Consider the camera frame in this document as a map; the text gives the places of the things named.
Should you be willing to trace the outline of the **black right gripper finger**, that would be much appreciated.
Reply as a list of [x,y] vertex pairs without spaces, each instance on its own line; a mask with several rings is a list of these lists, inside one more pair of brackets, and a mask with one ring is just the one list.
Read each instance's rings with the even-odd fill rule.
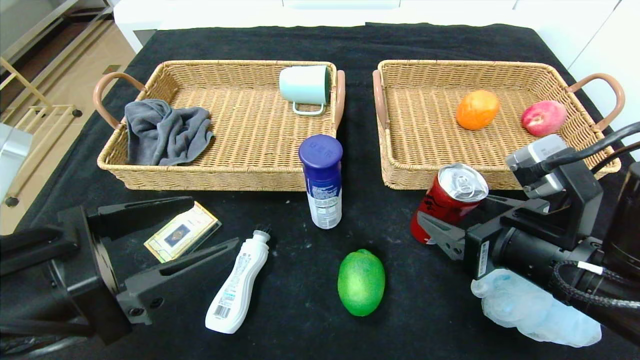
[[464,259],[466,231],[423,211],[417,213],[417,223],[451,260]]
[[512,208],[521,207],[525,201],[489,194],[482,200],[477,209],[483,212],[507,212]]

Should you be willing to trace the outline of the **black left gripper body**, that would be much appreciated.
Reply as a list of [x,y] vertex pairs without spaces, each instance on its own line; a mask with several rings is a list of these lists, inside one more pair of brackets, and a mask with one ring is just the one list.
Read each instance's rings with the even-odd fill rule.
[[120,292],[105,240],[93,235],[87,211],[62,210],[53,224],[38,228],[38,256],[52,296],[47,318],[38,317],[40,337],[90,338],[105,344],[125,337],[131,322],[118,303]]

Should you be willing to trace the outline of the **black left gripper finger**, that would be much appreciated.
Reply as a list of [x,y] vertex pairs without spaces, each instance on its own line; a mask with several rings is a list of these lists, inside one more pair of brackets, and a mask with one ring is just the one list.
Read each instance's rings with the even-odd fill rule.
[[117,203],[98,207],[87,217],[91,233],[100,239],[118,240],[173,219],[194,207],[192,196]]
[[240,239],[155,265],[127,278],[116,299],[131,324],[151,325],[172,306],[183,305],[208,281],[215,281],[235,260]]

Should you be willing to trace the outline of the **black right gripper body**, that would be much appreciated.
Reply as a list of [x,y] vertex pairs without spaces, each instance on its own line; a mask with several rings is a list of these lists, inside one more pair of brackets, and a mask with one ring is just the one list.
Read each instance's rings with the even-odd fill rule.
[[496,269],[550,286],[554,266],[578,246],[578,204],[544,212],[548,202],[526,200],[508,211],[479,210],[483,220],[465,231],[464,269],[481,280]]

